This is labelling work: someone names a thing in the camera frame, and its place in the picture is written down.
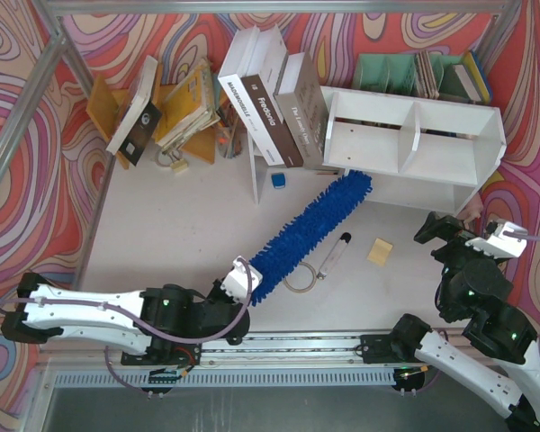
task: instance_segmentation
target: colorful patterned fabric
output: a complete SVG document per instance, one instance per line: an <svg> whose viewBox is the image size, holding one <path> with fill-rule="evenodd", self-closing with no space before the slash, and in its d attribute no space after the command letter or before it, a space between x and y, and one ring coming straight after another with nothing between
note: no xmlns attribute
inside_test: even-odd
<svg viewBox="0 0 540 432"><path fill-rule="evenodd" d="M461 54L480 40L487 14L276 13L75 15L64 24L94 74L124 88L147 54L163 84L207 56L219 67L238 29L277 23L290 52L308 50L322 84L349 85L361 52L429 49ZM540 2L525 0L508 44L489 63L504 113L508 154L484 190L486 220L540 233ZM26 0L0 0L0 128L47 39ZM33 269L70 285L108 157L68 68L58 67L0 187L0 296ZM540 321L540 244L508 265L512 301ZM16 428L35 346L0 336L0 430Z"/></svg>

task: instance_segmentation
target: white marker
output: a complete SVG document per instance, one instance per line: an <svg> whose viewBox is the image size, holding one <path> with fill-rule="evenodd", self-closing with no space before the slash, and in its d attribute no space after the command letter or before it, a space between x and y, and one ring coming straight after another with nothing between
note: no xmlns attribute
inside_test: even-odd
<svg viewBox="0 0 540 432"><path fill-rule="evenodd" d="M320 280L324 279L328 273L332 271L332 268L336 265L340 257L342 256L342 252L344 252L344 249L346 249L346 246L348 246L348 243L350 243L350 239L352 236L349 232L345 232L340 236L340 240L336 242L336 245L332 248L322 265L320 266L320 269L318 271L318 277Z"/></svg>

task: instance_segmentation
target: gray floor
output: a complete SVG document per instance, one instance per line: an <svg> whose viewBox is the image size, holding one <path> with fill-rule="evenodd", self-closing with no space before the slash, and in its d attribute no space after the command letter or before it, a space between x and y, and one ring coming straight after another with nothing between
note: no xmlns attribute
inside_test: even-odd
<svg viewBox="0 0 540 432"><path fill-rule="evenodd" d="M508 431L482 400L442 375L416 398L382 387L180 389L144 400L123 389L55 391L46 431Z"/></svg>

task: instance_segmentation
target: red wire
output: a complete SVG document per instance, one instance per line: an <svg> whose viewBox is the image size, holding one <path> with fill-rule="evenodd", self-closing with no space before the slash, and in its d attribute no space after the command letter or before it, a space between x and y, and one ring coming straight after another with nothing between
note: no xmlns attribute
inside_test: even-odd
<svg viewBox="0 0 540 432"><path fill-rule="evenodd" d="M194 360L194 357L192 356L192 354L190 354L190 351L188 351L186 348L182 348L181 346L177 346L176 348L174 348L174 350L175 351L181 351L184 354L186 354L188 356L188 358L190 359L190 364L192 366L196 365L196 361Z"/></svg>

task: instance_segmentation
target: white table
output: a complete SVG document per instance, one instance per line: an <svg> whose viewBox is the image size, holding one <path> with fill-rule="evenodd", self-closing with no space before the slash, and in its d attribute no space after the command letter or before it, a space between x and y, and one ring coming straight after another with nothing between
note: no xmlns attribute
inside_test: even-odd
<svg viewBox="0 0 540 432"><path fill-rule="evenodd" d="M267 179L256 206L247 154L217 155L213 166L189 159L190 168L175 175L154 164L155 153L148 148L127 171L116 164L80 289L118 293L179 284L207 293L236 256L252 257L335 178L284 170L286 187L275 190ZM427 214L364 202L306 258L318 269L340 234L350 232L332 273L305 294L278 285L250 308L250 329L390 329L404 312L444 327L434 306L442 267L430 256L443 242L412 240ZM384 267L366 260L376 238L394 245ZM305 277L297 270L292 282Z"/></svg>

